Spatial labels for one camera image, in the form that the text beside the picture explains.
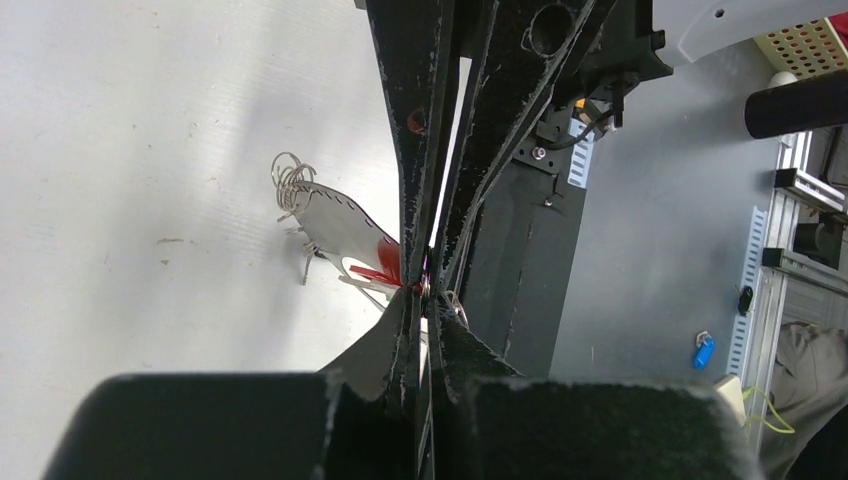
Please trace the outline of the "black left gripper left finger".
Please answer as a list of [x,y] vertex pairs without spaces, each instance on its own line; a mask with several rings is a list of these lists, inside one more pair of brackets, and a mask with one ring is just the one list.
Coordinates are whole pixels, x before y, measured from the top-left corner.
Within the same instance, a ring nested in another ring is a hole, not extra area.
[[420,292],[315,373],[127,374],[81,403],[49,479],[413,479]]

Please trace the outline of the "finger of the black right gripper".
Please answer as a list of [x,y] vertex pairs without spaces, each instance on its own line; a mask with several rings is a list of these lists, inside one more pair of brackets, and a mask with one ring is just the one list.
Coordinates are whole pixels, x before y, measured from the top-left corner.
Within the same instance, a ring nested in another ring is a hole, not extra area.
[[417,284],[433,230],[452,119],[453,1],[367,1],[399,179],[400,273]]

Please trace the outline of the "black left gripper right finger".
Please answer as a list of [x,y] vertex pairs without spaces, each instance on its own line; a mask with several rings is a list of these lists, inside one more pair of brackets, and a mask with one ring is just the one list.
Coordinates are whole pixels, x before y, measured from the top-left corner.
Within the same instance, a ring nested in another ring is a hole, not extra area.
[[438,479],[758,479],[709,387],[528,378],[428,303],[432,460]]

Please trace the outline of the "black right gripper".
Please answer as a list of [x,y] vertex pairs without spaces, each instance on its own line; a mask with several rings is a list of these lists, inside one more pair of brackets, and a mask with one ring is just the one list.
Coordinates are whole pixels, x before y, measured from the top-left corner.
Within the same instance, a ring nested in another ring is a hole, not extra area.
[[481,14],[433,251],[439,289],[452,288],[485,196],[563,71],[552,104],[607,102],[616,126],[628,93],[673,74],[658,55],[666,35],[652,0],[485,1]]

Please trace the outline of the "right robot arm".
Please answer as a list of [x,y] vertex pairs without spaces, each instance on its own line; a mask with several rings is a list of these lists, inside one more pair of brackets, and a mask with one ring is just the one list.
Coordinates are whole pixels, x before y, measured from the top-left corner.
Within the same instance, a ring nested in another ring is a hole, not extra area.
[[364,1],[400,181],[403,285],[449,281],[475,215],[544,111],[624,99],[843,1]]

